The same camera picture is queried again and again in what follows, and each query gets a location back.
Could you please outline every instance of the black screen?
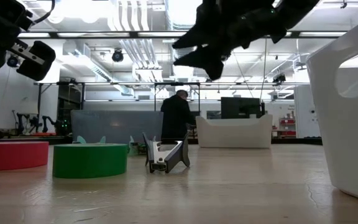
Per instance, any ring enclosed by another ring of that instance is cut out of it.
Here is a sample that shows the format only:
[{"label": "black screen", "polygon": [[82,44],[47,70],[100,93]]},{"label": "black screen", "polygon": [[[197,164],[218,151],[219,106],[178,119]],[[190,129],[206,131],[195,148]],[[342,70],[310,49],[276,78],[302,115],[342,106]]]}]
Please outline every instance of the black screen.
[{"label": "black screen", "polygon": [[191,114],[193,115],[193,116],[199,116],[200,115],[200,112],[199,111],[190,111],[191,112]]},{"label": "black screen", "polygon": [[222,97],[221,111],[222,119],[249,118],[250,114],[260,118],[262,115],[259,98]]}]

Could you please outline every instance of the security camera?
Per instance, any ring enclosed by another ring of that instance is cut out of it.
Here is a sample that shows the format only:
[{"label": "security camera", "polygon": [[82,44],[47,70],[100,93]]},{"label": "security camera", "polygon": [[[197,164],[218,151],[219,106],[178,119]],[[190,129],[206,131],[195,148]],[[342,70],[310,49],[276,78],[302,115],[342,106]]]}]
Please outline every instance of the security camera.
[{"label": "security camera", "polygon": [[122,49],[114,49],[114,53],[112,55],[113,62],[121,62],[124,60],[124,55],[122,54]]},{"label": "security camera", "polygon": [[11,55],[8,60],[6,61],[7,66],[11,68],[17,68],[20,66],[20,60],[18,56]]},{"label": "security camera", "polygon": [[285,74],[281,73],[273,78],[273,82],[276,83],[276,85],[281,85],[281,83],[285,82]]}]

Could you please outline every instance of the black robot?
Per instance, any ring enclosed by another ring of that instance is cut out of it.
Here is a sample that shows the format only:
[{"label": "black robot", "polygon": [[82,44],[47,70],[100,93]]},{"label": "black robot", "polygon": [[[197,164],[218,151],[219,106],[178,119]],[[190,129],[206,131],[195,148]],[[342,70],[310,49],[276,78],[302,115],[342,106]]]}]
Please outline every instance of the black robot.
[{"label": "black robot", "polygon": [[222,61],[232,49],[269,35],[273,43],[286,36],[319,0],[203,0],[197,7],[195,25],[172,47],[197,49],[174,62],[174,65],[202,68],[210,79],[217,80],[223,71]]}]

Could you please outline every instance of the gray partition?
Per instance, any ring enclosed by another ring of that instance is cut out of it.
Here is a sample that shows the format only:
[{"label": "gray partition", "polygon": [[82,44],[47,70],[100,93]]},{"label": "gray partition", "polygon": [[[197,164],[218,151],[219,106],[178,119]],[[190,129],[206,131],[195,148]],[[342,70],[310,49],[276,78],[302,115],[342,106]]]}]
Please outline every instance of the gray partition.
[{"label": "gray partition", "polygon": [[130,136],[135,142],[143,142],[142,133],[156,140],[161,139],[163,113],[159,111],[71,111],[73,139],[81,136],[86,142],[99,142],[105,136],[106,143],[128,144]]}]

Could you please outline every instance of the white curved furniture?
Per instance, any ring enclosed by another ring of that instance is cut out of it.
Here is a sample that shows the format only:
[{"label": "white curved furniture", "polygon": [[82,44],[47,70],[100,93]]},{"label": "white curved furniture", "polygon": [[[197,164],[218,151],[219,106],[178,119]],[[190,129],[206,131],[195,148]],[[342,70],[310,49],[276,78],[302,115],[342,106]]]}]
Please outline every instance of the white curved furniture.
[{"label": "white curved furniture", "polygon": [[270,148],[271,114],[259,119],[204,119],[196,117],[200,147]]},{"label": "white curved furniture", "polygon": [[358,197],[358,68],[338,69],[356,55],[358,26],[312,54],[307,67],[331,182]]}]

